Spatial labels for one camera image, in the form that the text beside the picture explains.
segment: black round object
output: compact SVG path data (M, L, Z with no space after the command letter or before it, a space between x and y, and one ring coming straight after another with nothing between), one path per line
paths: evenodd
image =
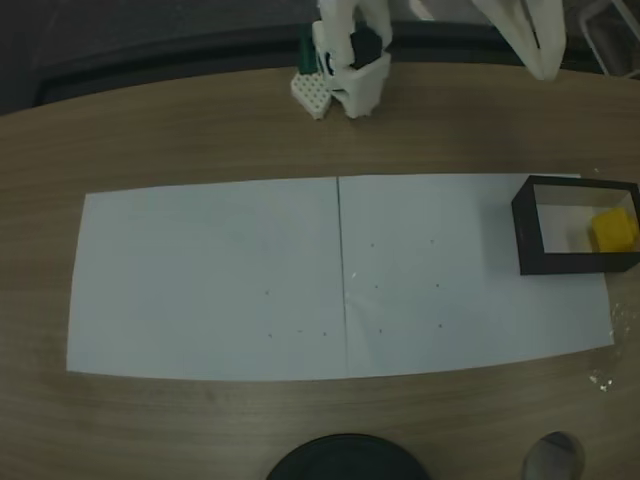
M369 435L318 438L280 460L267 480L430 480L394 443Z

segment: yellow block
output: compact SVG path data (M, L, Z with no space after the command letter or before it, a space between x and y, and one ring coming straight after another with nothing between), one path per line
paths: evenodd
M635 250L638 224L622 207L612 208L591 219L591 227L602 253Z

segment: wooden table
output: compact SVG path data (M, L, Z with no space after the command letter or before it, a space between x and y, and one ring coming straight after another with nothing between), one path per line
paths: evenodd
M334 106L314 122L290 98L291 76L189 78L0 118L0 477L258 480L307 440L361 432L399 443L435 479L517 479L533 443L560 430L582 444L583 478L638 478L635 270L608 278L617 345L598 351L318 382L65 371L87 192L364 173L640 181L638 82L562 72L544 83L514 67L398 64L373 117L351 121ZM594 369L612 375L609 391L590 381Z

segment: white paper sheet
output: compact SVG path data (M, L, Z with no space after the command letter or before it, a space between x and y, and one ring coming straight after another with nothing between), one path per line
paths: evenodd
M517 362L611 343L601 274L520 276L527 175L340 179L351 376Z
M67 368L346 376L337 212L335 178L88 195Z
M608 345L602 275L519 275L526 177L341 178L340 206L335 178L88 195L67 368L322 379Z

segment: open black box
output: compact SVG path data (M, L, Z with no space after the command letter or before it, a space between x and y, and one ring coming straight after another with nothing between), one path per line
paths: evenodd
M640 249L600 253L591 218L623 207L640 224L638 185L531 175L511 202L521 275L624 272L640 262Z

